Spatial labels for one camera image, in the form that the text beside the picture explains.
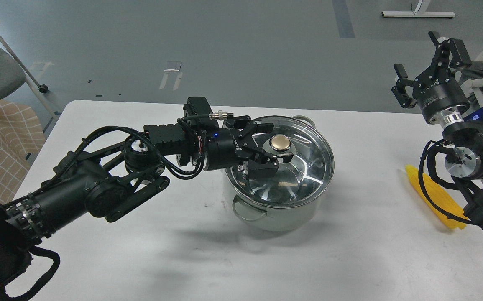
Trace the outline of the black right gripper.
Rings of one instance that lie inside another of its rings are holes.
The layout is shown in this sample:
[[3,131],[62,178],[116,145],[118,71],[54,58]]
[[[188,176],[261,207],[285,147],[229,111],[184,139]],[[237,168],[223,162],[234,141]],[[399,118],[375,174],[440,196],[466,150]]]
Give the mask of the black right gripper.
[[[402,64],[394,64],[397,79],[391,92],[402,108],[412,109],[418,104],[424,120],[435,124],[440,111],[453,108],[463,114],[470,108],[453,75],[471,67],[472,62],[463,40],[444,39],[436,31],[427,34],[436,47],[431,64],[414,80],[409,79]],[[408,94],[406,87],[414,89],[414,97]]]

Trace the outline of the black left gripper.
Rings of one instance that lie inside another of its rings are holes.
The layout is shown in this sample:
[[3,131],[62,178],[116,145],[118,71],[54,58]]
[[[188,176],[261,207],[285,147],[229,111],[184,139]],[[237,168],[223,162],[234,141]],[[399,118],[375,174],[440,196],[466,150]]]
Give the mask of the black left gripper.
[[270,153],[264,151],[253,135],[272,132],[272,122],[256,122],[250,116],[226,119],[221,128],[206,137],[204,170],[226,169],[243,164],[247,180],[269,179],[276,175],[283,163],[293,159],[294,152]]

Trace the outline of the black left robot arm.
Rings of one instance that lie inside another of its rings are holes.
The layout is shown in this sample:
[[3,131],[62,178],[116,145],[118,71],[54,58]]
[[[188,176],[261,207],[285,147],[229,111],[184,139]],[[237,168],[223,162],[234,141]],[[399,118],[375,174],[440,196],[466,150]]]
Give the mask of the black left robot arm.
[[94,130],[39,189],[0,203],[0,301],[29,301],[52,279],[61,259],[39,246],[43,238],[86,213],[121,219],[169,186],[164,171],[190,180],[240,166],[247,179],[268,179],[294,156],[255,143],[271,122],[213,112],[205,97],[190,97],[183,109],[174,124]]

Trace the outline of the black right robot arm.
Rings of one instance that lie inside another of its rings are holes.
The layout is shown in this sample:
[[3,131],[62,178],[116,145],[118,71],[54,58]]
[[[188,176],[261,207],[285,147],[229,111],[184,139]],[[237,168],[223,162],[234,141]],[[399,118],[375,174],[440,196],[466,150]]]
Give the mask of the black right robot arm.
[[[483,76],[459,84],[455,72],[471,67],[463,40],[430,31],[436,50],[430,65],[409,79],[403,65],[394,64],[391,91],[402,108],[419,106],[427,124],[439,124],[443,138],[429,141],[419,163],[419,186],[427,202],[443,216],[483,230]],[[428,195],[424,166],[442,187],[458,190],[467,204],[464,217],[442,209]]]

